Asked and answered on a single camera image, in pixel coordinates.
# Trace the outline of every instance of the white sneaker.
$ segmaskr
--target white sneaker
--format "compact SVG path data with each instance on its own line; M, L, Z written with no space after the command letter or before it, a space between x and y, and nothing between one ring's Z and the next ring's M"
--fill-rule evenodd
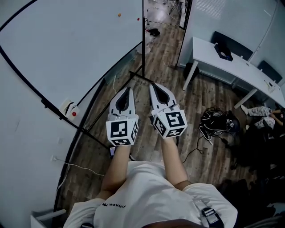
M248 115L248 109L247 109L244 105L241 105L240 107L241 107L241 109L244 111L244 113L245 113L246 115Z

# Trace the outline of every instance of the black box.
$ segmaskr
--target black box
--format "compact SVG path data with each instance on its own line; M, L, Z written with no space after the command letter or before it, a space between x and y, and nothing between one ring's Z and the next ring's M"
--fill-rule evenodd
M233 57L231 55L231 51L227 47L219 45L219 44L215 44L215 50L221 59L225 59L225 60L229 60L229 61L233 60Z

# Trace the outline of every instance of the white panel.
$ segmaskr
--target white panel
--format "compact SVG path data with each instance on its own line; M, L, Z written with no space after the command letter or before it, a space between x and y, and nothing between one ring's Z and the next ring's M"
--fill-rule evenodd
M76 129L45 109L0 55L0 221L29 228L32 211L53 209Z
M141 0L38 0L0 32L3 50L56 107L78 102L141 41Z
M279 4L276 15L272 21L271 28L265 37L262 46L252 58L251 63L258 66L261 61L265 60L270 64L283 79L279 85L285 82L285 7Z
M218 31L253 52L270 24L274 0L193 0L178 64L190 57L192 37L210 41Z

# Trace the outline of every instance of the white t-shirt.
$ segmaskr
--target white t-shirt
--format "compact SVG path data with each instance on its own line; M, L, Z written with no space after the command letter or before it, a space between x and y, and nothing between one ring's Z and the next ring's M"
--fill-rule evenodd
M129 162L125 183L107 200L75 203L64 228L79 228L89 222L95 228L142 228L175 219L200 224L201 200L221 217L225 228L236 222L237 210L210 184L195 183L182 191L170 184L164 167L151 162Z

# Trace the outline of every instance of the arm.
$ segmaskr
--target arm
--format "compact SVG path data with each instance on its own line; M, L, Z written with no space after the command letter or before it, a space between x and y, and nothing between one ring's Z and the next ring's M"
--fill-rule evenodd
M96 198L108 199L124 184L130 155L130 146L117 147L110 167Z
M281 112L281 110L274 110L274 111L272 111L273 114L277 114L277 113L280 113L280 112Z
M270 114L270 117L272 117L280 126L283 126L283 122L281 122L274 114Z
M177 189L183 190L191 184L187 172L180 160L173 138L161 138L161 148L167 180Z

